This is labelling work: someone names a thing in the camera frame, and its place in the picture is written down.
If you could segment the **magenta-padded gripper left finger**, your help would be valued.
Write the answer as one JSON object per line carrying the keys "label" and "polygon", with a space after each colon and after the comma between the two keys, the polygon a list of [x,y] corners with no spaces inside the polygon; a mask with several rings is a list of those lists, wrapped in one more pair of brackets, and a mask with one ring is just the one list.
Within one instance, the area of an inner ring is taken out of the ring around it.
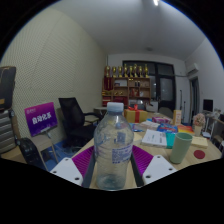
{"label": "magenta-padded gripper left finger", "polygon": [[91,146],[74,158],[65,157],[51,173],[78,186],[89,188],[95,166],[94,147]]}

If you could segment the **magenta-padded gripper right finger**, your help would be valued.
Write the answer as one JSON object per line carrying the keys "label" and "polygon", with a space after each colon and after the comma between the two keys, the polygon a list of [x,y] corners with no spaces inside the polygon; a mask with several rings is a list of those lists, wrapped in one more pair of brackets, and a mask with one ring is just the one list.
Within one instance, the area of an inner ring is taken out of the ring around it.
{"label": "magenta-padded gripper right finger", "polygon": [[138,187],[176,172],[176,169],[162,155],[153,156],[137,146],[132,148],[131,164]]}

